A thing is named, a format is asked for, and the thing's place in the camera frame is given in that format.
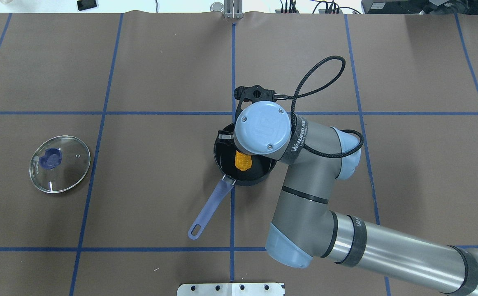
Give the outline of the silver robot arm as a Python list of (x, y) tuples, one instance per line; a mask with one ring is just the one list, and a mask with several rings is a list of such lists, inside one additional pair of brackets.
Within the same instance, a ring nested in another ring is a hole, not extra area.
[(478, 296), (478, 248), (432, 243), (329, 209), (334, 182), (359, 165), (361, 133), (259, 101), (238, 107), (231, 133), (218, 139), (288, 167), (265, 246), (274, 260), (307, 268), (315, 257), (327, 258), (448, 296)]

